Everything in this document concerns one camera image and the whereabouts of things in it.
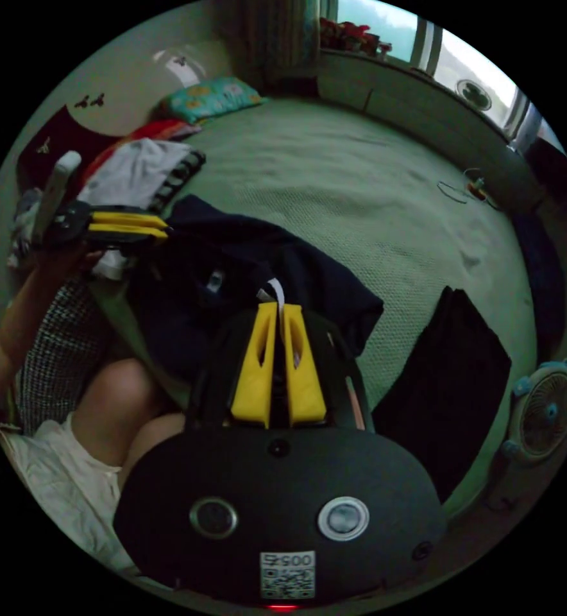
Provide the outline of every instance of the textured bedsheet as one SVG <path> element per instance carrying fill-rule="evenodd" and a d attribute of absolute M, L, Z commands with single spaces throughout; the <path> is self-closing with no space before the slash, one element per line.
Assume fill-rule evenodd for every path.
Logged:
<path fill-rule="evenodd" d="M 462 175 L 438 154 L 352 110 L 301 99 L 224 116 L 188 142 L 207 154 L 207 163 L 182 194 L 285 227 L 384 300 L 359 360 L 372 406 L 403 369 L 445 285 L 464 289 L 500 337 L 512 359 L 509 387 L 533 372 L 534 312 L 514 230 L 489 205 L 444 196 L 436 182 L 462 187 Z M 123 288 L 98 283 L 94 292 L 148 361 Z M 187 388 L 164 382 L 182 403 Z M 445 505 L 449 515 L 485 485 L 508 418 L 507 391 L 473 469 Z"/>

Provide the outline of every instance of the navy blue cloth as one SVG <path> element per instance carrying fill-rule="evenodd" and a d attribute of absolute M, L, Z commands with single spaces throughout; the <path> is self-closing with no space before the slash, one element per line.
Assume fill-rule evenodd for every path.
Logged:
<path fill-rule="evenodd" d="M 255 307 L 260 289 L 275 297 L 272 278 L 287 304 L 332 321 L 352 354 L 362 353 L 384 304 L 348 268 L 281 227 L 194 195 L 167 222 L 174 234 L 141 260 L 127 299 L 150 357 L 170 375 L 192 381 L 222 322 Z"/>
<path fill-rule="evenodd" d="M 540 218 L 513 214 L 534 302 L 538 363 L 551 359 L 566 328 L 566 281 L 557 251 Z"/>

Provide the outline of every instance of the qr code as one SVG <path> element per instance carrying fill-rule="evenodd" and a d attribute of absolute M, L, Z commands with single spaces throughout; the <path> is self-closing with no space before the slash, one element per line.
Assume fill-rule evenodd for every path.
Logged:
<path fill-rule="evenodd" d="M 262 553 L 264 599 L 312 599 L 316 594 L 314 552 Z"/>

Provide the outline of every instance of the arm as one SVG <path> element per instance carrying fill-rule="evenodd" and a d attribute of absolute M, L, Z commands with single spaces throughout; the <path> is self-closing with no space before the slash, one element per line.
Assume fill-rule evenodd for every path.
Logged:
<path fill-rule="evenodd" d="M 62 280 L 34 269 L 0 325 L 0 402 L 27 357 Z"/>
<path fill-rule="evenodd" d="M 84 246 L 40 255 L 39 265 L 14 298 L 0 325 L 0 401 L 35 342 L 46 312 L 68 276 L 92 268 L 101 253 Z"/>

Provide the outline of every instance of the cable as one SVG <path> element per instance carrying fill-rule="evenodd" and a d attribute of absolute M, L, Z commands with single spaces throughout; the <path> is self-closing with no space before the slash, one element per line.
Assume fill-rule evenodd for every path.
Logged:
<path fill-rule="evenodd" d="M 455 188 L 454 186 L 451 186 L 450 184 L 447 184 L 446 182 L 442 182 L 442 180 L 440 180 L 437 183 L 437 187 L 439 188 L 440 192 L 444 195 L 446 195 L 449 199 L 452 199 L 453 201 L 456 201 L 457 203 L 463 203 L 463 205 L 465 205 L 467 203 L 467 201 L 461 201 L 461 199 L 457 199 L 455 197 L 453 197 L 451 194 L 448 194 L 447 192 L 444 192 L 444 189 L 442 188 L 442 186 L 445 186 L 446 188 L 450 188 L 451 191 L 454 191 L 455 193 L 459 193 L 462 194 L 464 197 L 467 197 L 467 193 L 460 191 L 459 189 Z"/>
<path fill-rule="evenodd" d="M 468 198 L 471 197 L 472 199 L 475 199 L 479 203 L 488 203 L 489 206 L 491 206 L 496 212 L 503 212 L 504 210 L 502 210 L 500 207 L 497 207 L 495 204 L 491 203 L 490 199 L 482 191 L 482 187 L 484 186 L 484 179 L 482 178 L 482 176 L 474 182 L 470 177 L 468 177 L 468 171 L 481 171 L 481 169 L 479 167 L 469 167 L 463 172 L 463 176 L 467 180 L 467 182 L 464 184 L 464 190 L 460 191 L 458 188 L 455 188 L 454 186 L 451 186 L 450 184 L 447 184 L 446 182 L 443 182 L 442 180 L 438 181 L 437 188 L 443 195 L 445 195 L 449 199 L 452 199 L 456 203 L 462 203 L 463 205 L 465 205 L 467 204 L 467 200 L 462 201 L 461 199 L 457 199 L 456 197 L 453 197 L 451 194 L 448 194 L 447 192 L 445 192 L 442 186 L 448 188 L 449 190 L 457 194 L 462 195 L 463 197 L 468 197 Z M 483 194 L 484 199 L 480 199 L 476 194 L 474 194 L 473 191 L 477 191 L 478 193 Z"/>

